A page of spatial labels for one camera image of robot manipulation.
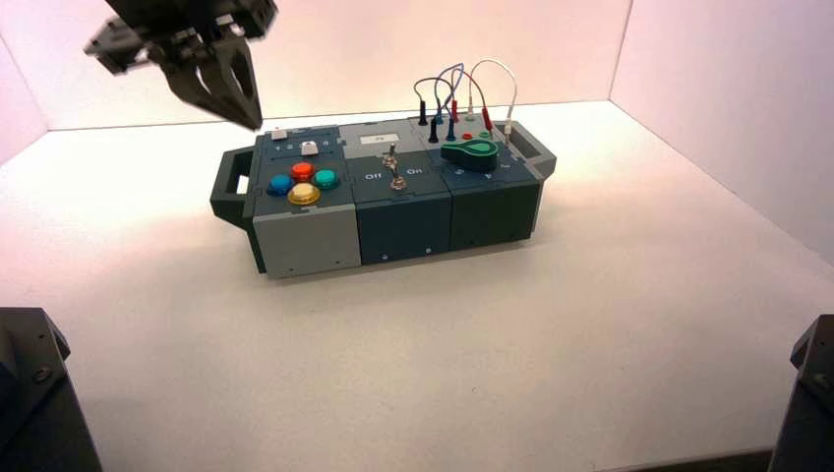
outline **carrying handle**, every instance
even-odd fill
[[[223,153],[209,199],[215,216],[242,229],[246,229],[243,224],[246,195],[237,193],[237,184],[242,175],[249,177],[253,154],[254,147],[241,147]]]

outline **small push button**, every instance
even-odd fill
[[[317,202],[321,196],[322,192],[320,192],[319,189],[313,187],[312,184],[303,182],[301,184],[296,184],[295,187],[289,191],[287,200],[295,205],[310,205]]]
[[[316,155],[319,153],[319,146],[315,141],[305,141],[301,144],[301,155]]]
[[[313,185],[322,190],[333,189],[338,185],[338,176],[330,169],[322,169],[313,176]]]
[[[269,133],[269,137],[272,138],[273,141],[286,140],[286,130],[275,128]]]
[[[313,164],[310,162],[299,162],[292,166],[292,178],[295,179],[296,182],[310,182],[310,179],[313,178],[313,172],[316,169],[313,168]]]
[[[286,174],[277,174],[269,179],[267,193],[270,195],[286,195],[292,188],[292,179]]]

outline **white wall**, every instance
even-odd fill
[[[612,100],[834,263],[834,2],[635,0]]]
[[[46,132],[46,122],[0,36],[0,164]]]
[[[515,70],[520,102],[606,99],[629,1],[276,3],[269,35],[252,44],[265,117],[415,109],[415,79],[482,56]],[[104,0],[0,0],[0,31],[50,129],[214,120],[157,68],[113,78],[83,54],[111,15]],[[508,101],[503,76],[482,77],[488,101]]]

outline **red button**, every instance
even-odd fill
[[[295,179],[296,182],[310,182],[310,179],[313,178],[313,172],[316,169],[313,168],[313,164],[310,162],[299,162],[292,166],[292,178]]]

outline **green button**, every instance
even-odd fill
[[[338,177],[332,170],[323,169],[313,176],[313,183],[322,190],[332,189],[338,185]]]

